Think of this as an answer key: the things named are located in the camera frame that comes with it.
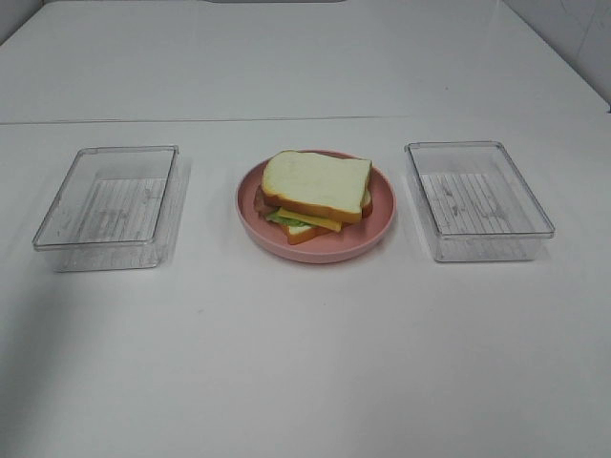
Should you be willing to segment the clear plastic tray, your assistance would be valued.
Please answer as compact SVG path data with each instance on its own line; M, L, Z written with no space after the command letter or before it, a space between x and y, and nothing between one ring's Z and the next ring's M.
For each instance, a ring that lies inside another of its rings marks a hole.
M408 184L437 262L534 260L556 234L497 141L405 146Z
M157 267L173 251L186 184L175 145L82 149L32 247L55 272Z

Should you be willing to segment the bacon strip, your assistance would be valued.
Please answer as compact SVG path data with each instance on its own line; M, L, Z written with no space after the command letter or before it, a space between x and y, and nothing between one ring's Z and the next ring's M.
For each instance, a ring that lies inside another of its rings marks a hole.
M270 206L266 203L265 195L261 186L259 186L256 190L253 204L254 209L261 218L264 218L277 210L275 206Z

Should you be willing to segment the left clear plastic tray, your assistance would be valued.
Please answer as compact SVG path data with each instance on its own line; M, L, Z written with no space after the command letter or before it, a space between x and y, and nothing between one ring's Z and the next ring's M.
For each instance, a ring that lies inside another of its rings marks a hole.
M175 145L82 149L32 247L55 272L157 267L173 251L186 184Z

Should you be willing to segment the yellow cheese slice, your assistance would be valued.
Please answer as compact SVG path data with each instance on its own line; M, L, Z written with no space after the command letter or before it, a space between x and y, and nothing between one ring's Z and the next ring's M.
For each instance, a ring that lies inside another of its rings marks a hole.
M336 221L333 219L326 219L322 217L314 217L311 215L299 214L299 213L295 213L292 211L288 211L285 208L280 208L279 210L280 210L281 216L301 220L303 222L306 222L307 226L316 226L316 227L324 228L324 229L327 229L327 230L330 230L336 233L340 232L343 227L342 222Z

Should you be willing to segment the bread slice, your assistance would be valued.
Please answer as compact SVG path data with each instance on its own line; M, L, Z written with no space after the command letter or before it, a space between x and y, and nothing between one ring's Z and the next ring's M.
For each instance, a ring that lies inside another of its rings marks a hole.
M364 203L362 205L362 218L365 219L371 215L373 210L372 198L369 189L366 190L364 195ZM305 224L302 226L289 226L285 224L280 225L281 229L286 235L287 242L289 244L298 244L310 239L314 239L318 236L332 233L332 230L317 226Z
M261 187L272 206L356 223L362 219L371 169L369 159L282 151L266 163Z

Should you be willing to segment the green lettuce leaf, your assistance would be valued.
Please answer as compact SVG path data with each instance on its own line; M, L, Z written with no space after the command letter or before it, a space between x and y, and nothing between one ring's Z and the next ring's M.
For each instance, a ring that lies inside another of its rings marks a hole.
M276 210L274 212L271 212L267 215L264 216L264 218L267 221L271 221L271 222L275 222L284 226L289 226L289 227L302 227L302 226L307 226L306 222L303 222L301 220L298 219L292 219L292 218L287 218L287 217L283 217L280 215L280 210Z

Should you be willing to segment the pink round plate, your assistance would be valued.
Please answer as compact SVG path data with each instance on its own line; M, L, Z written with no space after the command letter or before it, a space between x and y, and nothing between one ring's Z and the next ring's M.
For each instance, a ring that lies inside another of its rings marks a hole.
M278 224L259 217L254 205L256 188L262 182L263 161L242 178L236 190L236 207L246 233L266 251L281 258L305 263L333 263L367 253L391 228L396 214L396 197L386 176L373 168L369 178L372 213L341 232L333 231L299 244L289 244Z

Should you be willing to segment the right clear plastic tray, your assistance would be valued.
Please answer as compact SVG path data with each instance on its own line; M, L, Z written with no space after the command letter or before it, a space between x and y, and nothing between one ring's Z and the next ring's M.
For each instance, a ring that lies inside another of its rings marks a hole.
M497 141L405 146L408 184L437 262L534 260L556 234Z

